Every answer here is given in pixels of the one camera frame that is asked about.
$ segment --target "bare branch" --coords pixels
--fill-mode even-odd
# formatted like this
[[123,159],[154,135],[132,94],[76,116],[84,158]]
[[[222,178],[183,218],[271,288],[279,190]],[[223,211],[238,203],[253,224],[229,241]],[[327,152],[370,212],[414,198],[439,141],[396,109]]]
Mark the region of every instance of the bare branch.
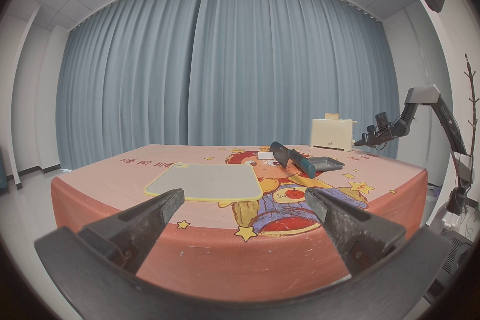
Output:
[[471,149],[470,149],[470,157],[472,158],[472,161],[473,161],[473,149],[475,147],[475,133],[477,131],[477,122],[478,122],[476,104],[477,104],[477,101],[480,100],[480,97],[475,98],[475,88],[473,86],[473,76],[475,75],[476,71],[474,71],[472,73],[472,68],[470,66],[469,58],[468,58],[466,53],[465,53],[465,60],[466,60],[466,68],[468,69],[468,74],[467,74],[467,72],[465,72],[465,75],[467,75],[468,78],[470,79],[470,87],[472,89],[472,97],[471,98],[469,97],[468,99],[473,104],[473,123],[471,123],[470,120],[468,121],[468,123],[472,126],[472,146],[471,146]]

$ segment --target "blue curtain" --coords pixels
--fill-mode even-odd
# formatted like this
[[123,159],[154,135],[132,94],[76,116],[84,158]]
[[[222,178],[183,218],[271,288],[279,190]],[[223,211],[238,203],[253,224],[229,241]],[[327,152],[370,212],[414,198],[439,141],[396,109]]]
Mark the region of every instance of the blue curtain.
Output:
[[[341,0],[201,0],[191,63],[192,145],[309,144],[340,113],[361,138],[399,115],[382,24]],[[397,142],[382,155],[395,157]]]
[[399,115],[387,38],[347,2],[120,0],[69,36],[57,141],[75,169],[149,143],[308,144],[326,112],[359,138],[382,111]]
[[63,168],[149,143],[188,143],[199,6],[200,0],[119,0],[70,33],[56,107]]

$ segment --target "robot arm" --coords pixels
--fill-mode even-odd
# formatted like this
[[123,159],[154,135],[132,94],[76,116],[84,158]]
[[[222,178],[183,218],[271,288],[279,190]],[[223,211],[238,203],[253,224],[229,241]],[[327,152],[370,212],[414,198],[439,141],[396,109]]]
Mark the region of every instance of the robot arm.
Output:
[[357,141],[355,145],[367,145],[370,148],[375,148],[397,137],[407,136],[418,106],[431,106],[447,135],[458,177],[458,186],[450,194],[447,210],[459,215],[465,205],[467,192],[473,182],[473,164],[470,155],[467,154],[465,149],[459,126],[435,85],[410,88],[406,95],[405,107],[400,118],[392,124],[388,121],[385,112],[377,114],[375,116],[377,126],[369,125],[367,133],[363,133],[362,139]]

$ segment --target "baseboard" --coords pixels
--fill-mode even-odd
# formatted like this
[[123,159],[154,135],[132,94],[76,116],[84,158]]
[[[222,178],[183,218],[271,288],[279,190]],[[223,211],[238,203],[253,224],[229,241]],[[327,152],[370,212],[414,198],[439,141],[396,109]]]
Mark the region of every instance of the baseboard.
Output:
[[[21,177],[21,176],[25,176],[29,173],[32,173],[32,172],[35,172],[35,171],[42,171],[42,173],[49,173],[51,171],[55,171],[56,169],[60,169],[60,164],[57,164],[57,165],[52,165],[51,167],[47,167],[47,168],[40,168],[40,166],[36,165],[34,167],[31,167],[31,168],[28,168],[28,169],[24,169],[23,171],[19,171],[18,172],[18,176]],[[14,175],[13,174],[9,174],[7,176],[7,181],[11,181],[14,179]]]
[[36,165],[36,166],[34,166],[34,167],[32,167],[32,168],[28,168],[28,169],[24,169],[23,171],[20,171],[20,172],[18,173],[18,176],[20,176],[20,177],[21,177],[21,176],[25,176],[25,175],[27,175],[27,174],[29,174],[29,173],[32,173],[32,172],[35,172],[35,171],[40,171],[40,170],[41,170],[41,168],[40,168],[38,165]]
[[42,171],[42,173],[49,173],[51,171],[55,171],[56,169],[60,169],[60,168],[61,168],[60,164],[57,164],[47,168],[40,168],[40,170]]

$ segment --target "white wall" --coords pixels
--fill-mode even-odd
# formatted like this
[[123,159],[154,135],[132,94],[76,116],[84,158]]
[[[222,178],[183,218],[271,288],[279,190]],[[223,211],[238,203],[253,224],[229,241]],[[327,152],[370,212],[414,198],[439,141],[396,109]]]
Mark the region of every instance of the white wall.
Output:
[[[425,65],[415,31],[405,9],[401,9],[383,22],[398,83],[400,112],[410,88],[427,84]],[[430,131],[429,111],[418,108],[410,133],[398,140],[397,159],[419,167],[427,165]]]
[[35,133],[35,98],[43,53],[50,32],[30,28],[18,62],[11,109],[13,152],[19,171],[39,165]]
[[[398,82],[400,110],[409,88],[434,84],[452,108],[447,62],[435,28],[420,1],[383,21]],[[399,138],[397,159],[428,170],[430,183],[443,185],[450,147],[437,116],[419,106],[408,136]]]
[[35,134],[38,165],[45,169],[60,163],[55,129],[57,85],[63,51],[69,31],[61,25],[53,27],[38,76],[35,98]]
[[[0,29],[0,147],[7,175],[12,174],[8,154],[9,105],[7,83],[27,22],[7,15]],[[57,25],[48,31],[30,28],[23,45],[12,94],[11,128],[18,171],[60,163],[55,128],[57,83],[69,31]]]
[[7,119],[5,116],[10,112],[8,101],[10,99],[6,92],[11,87],[9,81],[12,78],[12,63],[18,48],[18,42],[27,26],[27,22],[19,18],[6,15],[0,30],[0,147],[2,148],[3,163],[7,175],[12,174],[10,157],[8,154],[8,141],[10,134]]
[[[465,53],[468,54],[473,71],[480,73],[480,28],[466,0],[445,0],[440,13],[431,11],[424,0],[420,0],[435,28],[447,62],[452,87],[453,114],[460,128],[467,151],[470,152],[472,129],[468,120],[472,120],[472,104],[469,101],[471,89],[466,70]],[[477,90],[479,80],[475,78]],[[480,145],[476,145],[474,157],[479,158]],[[434,212],[443,205],[455,186],[456,177],[453,161],[448,163],[447,176]],[[472,185],[468,196],[478,200],[480,182]]]

